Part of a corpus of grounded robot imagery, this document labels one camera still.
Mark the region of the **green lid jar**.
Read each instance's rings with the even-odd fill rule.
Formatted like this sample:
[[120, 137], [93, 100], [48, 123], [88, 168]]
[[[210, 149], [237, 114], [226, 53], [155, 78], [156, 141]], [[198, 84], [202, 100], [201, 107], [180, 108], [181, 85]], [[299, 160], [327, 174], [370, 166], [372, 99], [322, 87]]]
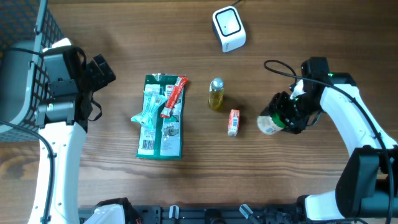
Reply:
[[267, 135], [273, 135], [283, 130], [286, 125], [280, 120], [278, 114], [258, 116], [257, 127], [259, 130]]

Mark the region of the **mint green sachet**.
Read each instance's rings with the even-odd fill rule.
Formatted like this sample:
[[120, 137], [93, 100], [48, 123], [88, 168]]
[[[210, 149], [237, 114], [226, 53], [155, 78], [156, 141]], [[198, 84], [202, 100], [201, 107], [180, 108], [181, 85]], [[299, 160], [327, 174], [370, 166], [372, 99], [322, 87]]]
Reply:
[[157, 116], [160, 106], [167, 101], [165, 95], [144, 91], [144, 102], [142, 111], [131, 118], [132, 122], [139, 123], [148, 129], [155, 129], [154, 118]]

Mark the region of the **yellow Vim liquid bottle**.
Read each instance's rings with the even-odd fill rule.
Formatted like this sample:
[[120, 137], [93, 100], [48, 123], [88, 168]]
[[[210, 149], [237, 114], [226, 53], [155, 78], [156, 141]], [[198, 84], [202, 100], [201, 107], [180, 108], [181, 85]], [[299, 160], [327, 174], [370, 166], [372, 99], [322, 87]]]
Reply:
[[209, 87], [209, 107], [213, 110], [219, 110], [223, 104], [224, 81], [217, 77], [213, 79]]

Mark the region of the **red Nescafe stick sachet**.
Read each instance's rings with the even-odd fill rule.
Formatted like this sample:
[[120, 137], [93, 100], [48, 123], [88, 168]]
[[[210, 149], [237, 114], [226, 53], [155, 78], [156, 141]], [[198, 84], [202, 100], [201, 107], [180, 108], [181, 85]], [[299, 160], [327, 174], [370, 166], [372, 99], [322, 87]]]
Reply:
[[173, 85], [171, 94], [168, 97], [168, 100], [167, 100], [162, 112], [160, 113], [160, 117], [170, 118], [172, 109], [174, 108], [174, 105], [176, 104], [187, 81], [188, 81], [187, 77], [184, 77], [184, 76], [179, 76], [177, 78], [175, 84]]

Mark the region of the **green snack packet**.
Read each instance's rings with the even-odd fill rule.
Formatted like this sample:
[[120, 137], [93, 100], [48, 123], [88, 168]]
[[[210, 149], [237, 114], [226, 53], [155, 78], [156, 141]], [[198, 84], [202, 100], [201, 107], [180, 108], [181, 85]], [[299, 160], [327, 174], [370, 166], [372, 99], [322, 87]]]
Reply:
[[[151, 91], [168, 97], [178, 75], [164, 73], [147, 74], [144, 91]], [[160, 117], [166, 102], [160, 106], [154, 118], [155, 129], [141, 126], [139, 146], [136, 157], [140, 159], [171, 160], [182, 158], [183, 107], [185, 104], [185, 86], [172, 109], [170, 118]]]

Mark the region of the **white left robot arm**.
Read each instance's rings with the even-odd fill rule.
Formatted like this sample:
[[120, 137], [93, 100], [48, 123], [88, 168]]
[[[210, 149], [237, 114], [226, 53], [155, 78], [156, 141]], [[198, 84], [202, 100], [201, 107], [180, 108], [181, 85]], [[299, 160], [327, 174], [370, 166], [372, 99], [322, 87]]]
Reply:
[[79, 223], [78, 176], [88, 132], [93, 95], [115, 81], [104, 57], [88, 62], [74, 45], [44, 51], [50, 96], [39, 103], [35, 121], [40, 160], [29, 223]]

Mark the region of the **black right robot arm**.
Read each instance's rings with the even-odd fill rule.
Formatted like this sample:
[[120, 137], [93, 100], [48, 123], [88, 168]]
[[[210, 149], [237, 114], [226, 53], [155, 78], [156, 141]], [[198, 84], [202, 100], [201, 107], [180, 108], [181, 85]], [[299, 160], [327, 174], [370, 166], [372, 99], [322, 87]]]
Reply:
[[377, 123], [349, 73], [331, 72], [325, 57], [311, 57], [289, 91], [276, 93], [257, 117], [267, 135], [300, 134], [327, 114], [348, 151], [348, 162], [334, 190], [300, 196], [295, 203], [269, 205], [265, 223], [364, 223], [397, 216], [397, 142]]

